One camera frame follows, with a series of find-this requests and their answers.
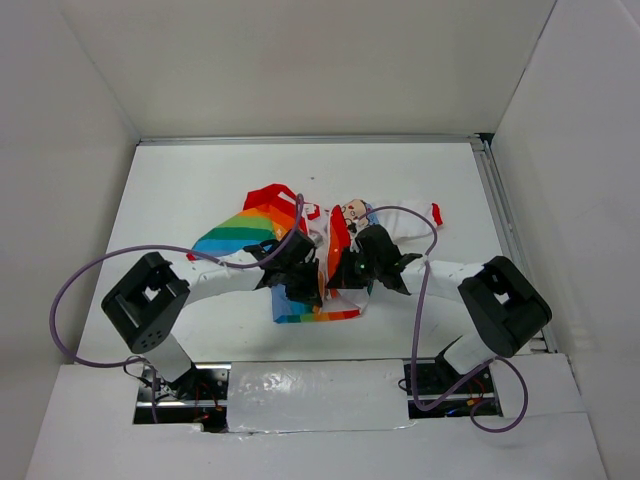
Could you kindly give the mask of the rainbow white children's jacket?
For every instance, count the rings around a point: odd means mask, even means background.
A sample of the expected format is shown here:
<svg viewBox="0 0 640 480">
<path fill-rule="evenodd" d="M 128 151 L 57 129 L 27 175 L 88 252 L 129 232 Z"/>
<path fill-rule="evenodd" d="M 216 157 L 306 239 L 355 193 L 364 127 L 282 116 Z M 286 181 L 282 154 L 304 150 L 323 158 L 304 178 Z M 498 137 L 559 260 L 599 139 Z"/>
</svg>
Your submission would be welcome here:
<svg viewBox="0 0 640 480">
<path fill-rule="evenodd" d="M 187 259 L 190 287 L 205 298 L 225 291 L 271 292 L 276 323 L 360 316 L 375 283 L 403 295 L 421 288 L 423 254 L 399 246 L 424 239 L 443 223 L 436 203 L 397 206 L 353 199 L 325 208 L 302 201 L 289 187 L 249 192 L 242 210 L 198 239 Z"/>
</svg>

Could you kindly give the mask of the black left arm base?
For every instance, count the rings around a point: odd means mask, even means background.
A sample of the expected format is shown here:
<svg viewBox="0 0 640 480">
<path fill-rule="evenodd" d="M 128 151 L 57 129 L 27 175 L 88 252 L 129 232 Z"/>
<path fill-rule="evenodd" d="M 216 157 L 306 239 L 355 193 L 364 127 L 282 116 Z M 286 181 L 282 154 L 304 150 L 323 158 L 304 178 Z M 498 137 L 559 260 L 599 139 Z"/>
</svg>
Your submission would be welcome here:
<svg viewBox="0 0 640 480">
<path fill-rule="evenodd" d="M 173 384 L 142 361 L 122 370 L 138 387 L 135 425 L 193 424 L 208 433 L 227 431 L 230 363 L 195 364 Z"/>
</svg>

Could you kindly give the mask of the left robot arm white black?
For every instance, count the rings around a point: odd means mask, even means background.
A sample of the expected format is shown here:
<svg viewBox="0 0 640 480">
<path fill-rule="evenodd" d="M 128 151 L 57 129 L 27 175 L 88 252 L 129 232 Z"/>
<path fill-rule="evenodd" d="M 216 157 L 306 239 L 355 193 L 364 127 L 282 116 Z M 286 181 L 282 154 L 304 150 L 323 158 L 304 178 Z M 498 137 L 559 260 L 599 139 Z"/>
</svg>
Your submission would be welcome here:
<svg viewBox="0 0 640 480">
<path fill-rule="evenodd" d="M 158 252 L 143 255 L 107 293 L 101 308 L 132 354 L 157 371 L 163 389 L 189 397 L 197 368 L 171 334 L 190 304 L 232 292 L 282 286 L 294 300 L 319 306 L 319 260 L 314 242 L 300 231 L 224 255 L 217 262 L 196 255 L 171 262 Z"/>
</svg>

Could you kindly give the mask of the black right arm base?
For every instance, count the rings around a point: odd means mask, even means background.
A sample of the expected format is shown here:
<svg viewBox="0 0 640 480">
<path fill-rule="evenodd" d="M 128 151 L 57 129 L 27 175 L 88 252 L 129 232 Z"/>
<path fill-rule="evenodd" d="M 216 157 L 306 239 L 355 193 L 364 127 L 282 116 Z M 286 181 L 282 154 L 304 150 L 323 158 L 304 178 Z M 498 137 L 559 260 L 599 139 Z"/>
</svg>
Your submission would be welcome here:
<svg viewBox="0 0 640 480">
<path fill-rule="evenodd" d="M 476 412 L 479 416 L 499 414 L 494 383 L 488 367 L 467 380 L 442 403 L 428 412 L 421 411 L 415 406 L 411 390 L 409 360 L 403 362 L 403 368 L 404 373 L 398 380 L 397 386 L 407 396 L 410 419 L 468 417 L 475 405 L 480 405 Z M 444 394 L 460 378 L 460 375 L 445 367 L 444 363 L 436 358 L 423 358 L 417 360 L 416 378 L 419 399 L 424 403 L 432 403 Z"/>
</svg>

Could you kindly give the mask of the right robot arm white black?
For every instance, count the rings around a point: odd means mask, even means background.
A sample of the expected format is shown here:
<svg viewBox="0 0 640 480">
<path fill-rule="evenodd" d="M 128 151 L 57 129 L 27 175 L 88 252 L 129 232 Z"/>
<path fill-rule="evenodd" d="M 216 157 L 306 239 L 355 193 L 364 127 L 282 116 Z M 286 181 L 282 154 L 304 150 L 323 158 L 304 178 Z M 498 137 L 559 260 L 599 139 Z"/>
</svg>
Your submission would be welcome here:
<svg viewBox="0 0 640 480">
<path fill-rule="evenodd" d="M 475 331 L 453 341 L 439 355 L 436 379 L 448 392 L 460 391 L 471 370 L 496 358 L 513 357 L 552 319 L 547 302 L 507 257 L 482 263 L 430 261 L 403 254 L 379 225 L 362 230 L 341 254 L 330 289 L 367 287 L 378 281 L 403 295 L 420 292 L 463 304 Z"/>
</svg>

